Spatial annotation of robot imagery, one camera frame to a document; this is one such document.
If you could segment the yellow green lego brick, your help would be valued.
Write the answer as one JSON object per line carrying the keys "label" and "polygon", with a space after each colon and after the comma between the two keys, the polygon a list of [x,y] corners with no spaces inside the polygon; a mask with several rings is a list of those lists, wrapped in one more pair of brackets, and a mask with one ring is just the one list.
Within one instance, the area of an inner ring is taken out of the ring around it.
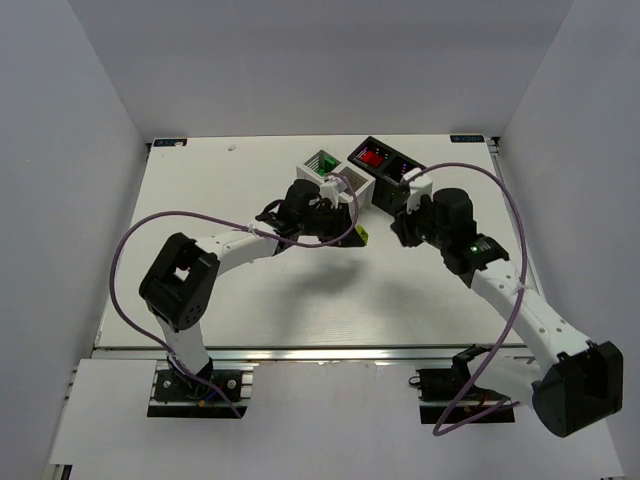
{"label": "yellow green lego brick", "polygon": [[366,231],[366,229],[364,227],[362,227],[362,226],[357,226],[356,230],[357,230],[360,238],[364,242],[364,244],[367,244],[368,243],[368,239],[369,239],[369,234]]}

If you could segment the green long lego piece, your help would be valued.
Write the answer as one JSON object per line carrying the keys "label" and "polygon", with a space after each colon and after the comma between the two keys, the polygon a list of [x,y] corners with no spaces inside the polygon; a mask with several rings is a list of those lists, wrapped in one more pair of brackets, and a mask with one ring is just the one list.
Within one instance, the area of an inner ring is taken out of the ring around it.
{"label": "green long lego piece", "polygon": [[339,165],[339,161],[330,155],[321,155],[318,159],[318,165],[316,173],[320,176],[325,176],[327,173],[332,172]]}

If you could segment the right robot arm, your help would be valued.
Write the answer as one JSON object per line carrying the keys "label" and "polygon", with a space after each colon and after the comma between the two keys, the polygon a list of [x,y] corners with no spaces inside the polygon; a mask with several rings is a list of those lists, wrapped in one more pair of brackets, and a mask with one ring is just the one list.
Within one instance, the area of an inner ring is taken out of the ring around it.
{"label": "right robot arm", "polygon": [[527,405],[554,435],[564,438],[621,410],[623,355],[610,341],[597,344],[519,280],[508,252],[478,232],[473,204],[459,188],[401,190],[392,230],[405,247],[435,247],[445,267],[484,299],[533,354],[524,364],[499,346],[475,345],[452,359],[452,380],[462,399],[493,391]]}

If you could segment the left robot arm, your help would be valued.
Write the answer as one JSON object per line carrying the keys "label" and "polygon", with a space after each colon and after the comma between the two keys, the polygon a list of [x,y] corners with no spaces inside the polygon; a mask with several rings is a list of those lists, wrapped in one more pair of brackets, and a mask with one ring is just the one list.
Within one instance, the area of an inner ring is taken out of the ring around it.
{"label": "left robot arm", "polygon": [[221,234],[192,239],[171,235],[152,263],[139,294],[158,320],[169,362],[194,388],[212,379],[209,357],[199,321],[218,277],[245,264],[274,257],[314,237],[307,248],[361,248],[367,244],[357,227],[359,204],[355,192],[340,174],[321,184],[297,179],[284,198],[269,203],[253,224],[233,224]]}

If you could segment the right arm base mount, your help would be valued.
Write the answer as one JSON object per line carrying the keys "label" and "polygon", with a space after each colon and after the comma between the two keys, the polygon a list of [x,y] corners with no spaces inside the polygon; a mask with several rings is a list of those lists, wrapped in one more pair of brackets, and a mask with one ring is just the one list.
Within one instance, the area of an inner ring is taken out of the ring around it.
{"label": "right arm base mount", "polygon": [[[408,380],[408,385],[419,393],[420,422],[423,425],[435,425],[446,407],[458,394],[471,373],[468,363],[481,354],[488,353],[489,348],[472,345],[458,353],[447,368],[422,368]],[[475,424],[510,424],[515,422],[514,408],[501,394],[472,386],[456,405],[444,422],[444,426],[457,424],[474,415],[485,413],[500,401],[506,405],[474,420]]]}

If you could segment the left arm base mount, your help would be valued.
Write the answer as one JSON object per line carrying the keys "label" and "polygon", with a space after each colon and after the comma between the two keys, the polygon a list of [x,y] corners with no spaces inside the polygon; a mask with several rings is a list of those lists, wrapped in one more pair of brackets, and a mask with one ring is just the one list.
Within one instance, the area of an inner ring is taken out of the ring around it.
{"label": "left arm base mount", "polygon": [[214,368],[211,386],[185,377],[167,363],[156,367],[147,407],[149,418],[239,420],[248,408],[253,384],[250,367]]}

